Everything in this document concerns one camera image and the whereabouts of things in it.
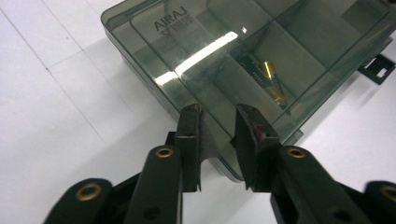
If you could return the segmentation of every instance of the brass screw insert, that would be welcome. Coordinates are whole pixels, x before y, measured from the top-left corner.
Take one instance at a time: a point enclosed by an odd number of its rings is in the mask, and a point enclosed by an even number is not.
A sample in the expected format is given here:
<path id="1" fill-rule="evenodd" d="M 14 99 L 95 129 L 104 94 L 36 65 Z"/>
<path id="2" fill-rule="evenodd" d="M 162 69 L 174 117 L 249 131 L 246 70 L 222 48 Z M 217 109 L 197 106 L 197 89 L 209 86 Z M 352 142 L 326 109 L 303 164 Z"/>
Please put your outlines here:
<path id="1" fill-rule="evenodd" d="M 76 198 L 81 202 L 86 202 L 96 198 L 101 191 L 102 187 L 100 185 L 89 183 L 77 191 Z"/>
<path id="2" fill-rule="evenodd" d="M 381 193 L 387 198 L 396 202 L 396 188 L 393 186 L 383 186 L 381 187 Z"/>
<path id="3" fill-rule="evenodd" d="M 305 153 L 297 148 L 291 148 L 288 150 L 288 154 L 294 158 L 300 159 L 305 157 Z"/>
<path id="4" fill-rule="evenodd" d="M 170 149 L 170 148 L 160 148 L 155 152 L 155 155 L 157 155 L 160 158 L 167 158 L 170 157 L 174 154 L 174 150 Z"/>

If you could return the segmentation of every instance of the white table surface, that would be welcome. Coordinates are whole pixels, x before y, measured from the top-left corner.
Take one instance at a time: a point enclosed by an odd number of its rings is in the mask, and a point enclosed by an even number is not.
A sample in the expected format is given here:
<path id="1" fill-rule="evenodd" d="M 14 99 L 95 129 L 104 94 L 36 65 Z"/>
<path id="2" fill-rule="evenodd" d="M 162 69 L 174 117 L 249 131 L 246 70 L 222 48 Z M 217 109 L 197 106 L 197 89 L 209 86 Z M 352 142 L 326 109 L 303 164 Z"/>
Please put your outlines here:
<path id="1" fill-rule="evenodd" d="M 175 130 L 105 36 L 100 14 L 119 1 L 0 0 L 0 223 L 42 223 L 82 179 L 120 183 Z M 396 44 L 385 54 L 396 59 Z M 352 75 L 297 145 L 352 188 L 396 182 L 395 86 L 395 74 L 380 87 Z M 206 161 L 202 180 L 184 223 L 276 223 L 268 194 Z"/>

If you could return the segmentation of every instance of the transparent plastic box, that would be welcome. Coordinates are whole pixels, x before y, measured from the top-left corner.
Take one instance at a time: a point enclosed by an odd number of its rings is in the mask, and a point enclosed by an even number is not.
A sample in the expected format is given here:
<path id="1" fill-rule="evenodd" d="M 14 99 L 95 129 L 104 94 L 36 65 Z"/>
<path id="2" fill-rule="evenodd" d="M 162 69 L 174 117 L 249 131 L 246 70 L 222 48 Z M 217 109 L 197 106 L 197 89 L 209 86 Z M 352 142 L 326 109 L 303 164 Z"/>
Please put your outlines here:
<path id="1" fill-rule="evenodd" d="M 235 106 L 257 107 L 282 142 L 391 41 L 396 5 L 381 0 L 130 0 L 102 15 L 106 34 L 176 119 L 198 103 L 242 180 Z"/>

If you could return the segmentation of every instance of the black mounting tab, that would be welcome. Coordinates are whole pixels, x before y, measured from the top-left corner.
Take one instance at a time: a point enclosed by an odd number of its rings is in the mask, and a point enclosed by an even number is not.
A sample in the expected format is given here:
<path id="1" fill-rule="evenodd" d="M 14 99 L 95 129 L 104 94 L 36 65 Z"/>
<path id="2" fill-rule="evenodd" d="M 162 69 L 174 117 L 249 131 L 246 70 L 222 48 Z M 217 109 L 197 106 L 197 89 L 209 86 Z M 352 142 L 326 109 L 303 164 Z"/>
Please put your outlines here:
<path id="1" fill-rule="evenodd" d="M 279 135 L 257 108 L 236 106 L 235 133 L 231 144 L 236 149 L 247 189 L 270 192 L 272 158 L 281 144 Z"/>
<path id="2" fill-rule="evenodd" d="M 45 224 L 94 224 L 109 217 L 109 204 L 113 188 L 105 179 L 90 178 L 78 182 L 62 196 L 52 208 Z"/>
<path id="3" fill-rule="evenodd" d="M 181 223 L 181 174 L 181 153 L 177 147 L 152 149 L 122 224 Z"/>
<path id="4" fill-rule="evenodd" d="M 360 67 L 358 71 L 376 84 L 381 85 L 394 69 L 394 61 L 382 54 L 378 54 L 369 63 Z"/>
<path id="5" fill-rule="evenodd" d="M 195 192 L 201 189 L 200 157 L 200 119 L 202 109 L 200 105 L 188 105 L 180 112 L 177 131 L 175 132 L 175 146 L 180 149 L 182 158 L 183 192 Z"/>

